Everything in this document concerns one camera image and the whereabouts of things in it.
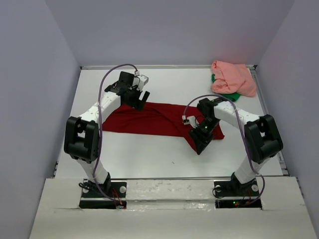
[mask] pink cloth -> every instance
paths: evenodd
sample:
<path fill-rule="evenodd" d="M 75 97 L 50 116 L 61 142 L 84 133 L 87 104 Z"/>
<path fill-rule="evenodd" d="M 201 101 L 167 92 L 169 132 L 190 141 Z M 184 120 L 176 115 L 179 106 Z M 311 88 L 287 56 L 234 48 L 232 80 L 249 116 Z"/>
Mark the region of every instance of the pink cloth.
<path fill-rule="evenodd" d="M 212 71 L 215 74 L 215 82 L 211 85 L 213 92 L 220 94 L 237 92 L 249 97 L 256 95 L 256 83 L 244 64 L 214 61 Z"/>

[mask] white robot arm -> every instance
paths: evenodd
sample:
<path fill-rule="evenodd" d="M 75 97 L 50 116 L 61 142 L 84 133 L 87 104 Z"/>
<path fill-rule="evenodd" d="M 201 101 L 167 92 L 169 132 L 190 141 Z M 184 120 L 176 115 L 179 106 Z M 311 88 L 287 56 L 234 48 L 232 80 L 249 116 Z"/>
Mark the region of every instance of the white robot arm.
<path fill-rule="evenodd" d="M 230 102 L 222 98 L 210 101 L 205 98 L 199 101 L 198 110 L 205 119 L 189 134 L 195 142 L 197 154 L 200 154 L 213 139 L 212 130 L 220 120 L 226 121 L 239 128 L 235 110 Z M 244 129 L 245 143 L 251 156 L 250 166 L 248 157 L 232 174 L 228 190 L 244 190 L 251 186 L 253 180 L 263 165 L 283 148 L 275 120 L 270 115 L 258 116 L 237 108 L 240 126 Z"/>
<path fill-rule="evenodd" d="M 102 122 L 122 104 L 131 106 L 139 111 L 150 95 L 145 92 L 143 99 L 139 100 L 144 85 L 148 83 L 148 77 L 121 72 L 119 80 L 109 85 L 101 96 Z M 64 151 L 81 164 L 88 180 L 92 183 L 93 171 L 97 162 L 99 145 L 99 110 L 98 102 L 79 117 L 70 117 L 66 123 Z M 95 179 L 107 192 L 110 187 L 110 174 L 105 170 L 102 162 L 99 162 L 95 171 Z"/>

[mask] white platform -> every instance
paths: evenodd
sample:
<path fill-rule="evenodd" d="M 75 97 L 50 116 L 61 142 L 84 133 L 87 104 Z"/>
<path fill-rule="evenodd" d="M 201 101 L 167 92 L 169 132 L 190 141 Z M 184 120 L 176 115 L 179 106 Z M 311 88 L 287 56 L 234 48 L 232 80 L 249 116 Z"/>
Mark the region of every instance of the white platform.
<path fill-rule="evenodd" d="M 316 239 L 292 177 L 266 177 L 263 210 L 215 209 L 212 180 L 128 180 L 126 210 L 80 209 L 79 180 L 46 180 L 30 239 Z"/>
<path fill-rule="evenodd" d="M 97 100 L 98 89 L 106 70 L 82 70 L 72 116 L 89 109 Z M 105 81 L 105 88 L 118 80 L 120 70 Z M 145 90 L 148 101 L 187 105 L 193 98 L 210 94 L 210 69 L 141 69 L 150 78 Z M 241 96 L 236 106 L 263 115 L 258 96 Z M 175 178 L 230 176 L 245 157 L 239 130 L 220 123 L 225 138 L 214 140 L 198 156 L 181 137 L 103 133 L 101 160 L 112 178 Z M 261 170 L 264 175 L 282 175 L 278 157 Z M 81 166 L 61 150 L 56 178 L 85 178 Z"/>

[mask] red cloth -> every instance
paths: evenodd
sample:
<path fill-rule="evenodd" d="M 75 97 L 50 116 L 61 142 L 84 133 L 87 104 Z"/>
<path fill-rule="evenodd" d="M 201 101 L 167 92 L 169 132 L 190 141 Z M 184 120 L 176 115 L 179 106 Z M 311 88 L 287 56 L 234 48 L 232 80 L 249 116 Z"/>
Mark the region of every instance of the red cloth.
<path fill-rule="evenodd" d="M 119 133 L 139 133 L 152 135 L 166 135 L 184 137 L 196 151 L 195 143 L 188 132 L 192 126 L 184 125 L 181 116 L 185 106 L 146 102 L 142 111 L 137 111 L 127 105 L 115 110 L 103 123 L 105 131 Z M 188 107 L 188 116 L 201 116 L 196 107 Z M 225 136 L 219 124 L 212 134 L 214 139 L 223 139 Z"/>

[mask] gray wall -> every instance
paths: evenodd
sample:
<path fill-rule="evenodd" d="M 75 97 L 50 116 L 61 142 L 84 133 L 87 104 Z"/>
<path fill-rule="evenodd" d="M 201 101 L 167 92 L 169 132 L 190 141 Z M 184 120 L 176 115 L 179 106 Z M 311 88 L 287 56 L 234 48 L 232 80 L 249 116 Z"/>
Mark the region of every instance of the gray wall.
<path fill-rule="evenodd" d="M 0 1 L 0 238 L 26 239 L 79 67 L 44 0 Z"/>
<path fill-rule="evenodd" d="M 46 0 L 80 65 L 258 63 L 293 0 Z"/>
<path fill-rule="evenodd" d="M 257 72 L 319 236 L 319 1 L 296 0 Z"/>

